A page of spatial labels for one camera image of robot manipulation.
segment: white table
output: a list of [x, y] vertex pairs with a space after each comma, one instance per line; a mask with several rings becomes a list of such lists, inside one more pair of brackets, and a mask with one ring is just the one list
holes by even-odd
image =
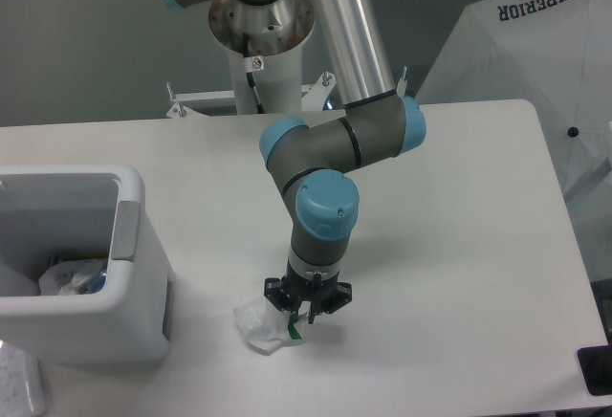
[[[291, 233], [257, 149], [270, 116], [0, 129], [0, 164], [121, 163], [178, 275], [157, 366], [44, 366], [57, 416], [475, 416], [612, 405], [576, 351], [605, 343], [536, 112], [425, 107], [423, 147], [350, 176], [354, 300], [261, 356], [231, 309], [282, 276]], [[307, 115], [309, 121], [333, 115]]]

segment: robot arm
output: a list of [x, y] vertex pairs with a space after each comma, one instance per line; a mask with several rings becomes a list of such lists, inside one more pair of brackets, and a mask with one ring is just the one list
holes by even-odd
[[[282, 0], [237, 1], [250, 16], [233, 29], [229, 24], [230, 31], [236, 42], [241, 30], [246, 34], [243, 51], [248, 55], [251, 38], [265, 48], [267, 30], [261, 22], [257, 26], [246, 20], [260, 20], [262, 11], [281, 11]], [[310, 302], [311, 323], [315, 316], [331, 314], [352, 300], [351, 285], [338, 278], [357, 222], [359, 193], [344, 173], [398, 156], [420, 145], [426, 134], [416, 102], [397, 95], [370, 1], [314, 3], [346, 117], [315, 127], [295, 118], [279, 120], [260, 140], [266, 168], [294, 223], [286, 273], [280, 279], [268, 278], [264, 295], [294, 317], [303, 302]], [[235, 16], [234, 11], [224, 13]], [[273, 30], [290, 27], [290, 20], [284, 27], [271, 25]]]

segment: metal bracket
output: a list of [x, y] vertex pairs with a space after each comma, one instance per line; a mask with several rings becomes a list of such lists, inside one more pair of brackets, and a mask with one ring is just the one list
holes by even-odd
[[[329, 96], [335, 87], [336, 77], [329, 72], [323, 73], [312, 85], [302, 85], [302, 112], [334, 108], [329, 102]], [[166, 116], [172, 119], [187, 116], [214, 116], [218, 114], [214, 112], [215, 109], [235, 106], [232, 90], [175, 95], [170, 82], [166, 84], [166, 89], [171, 104]]]

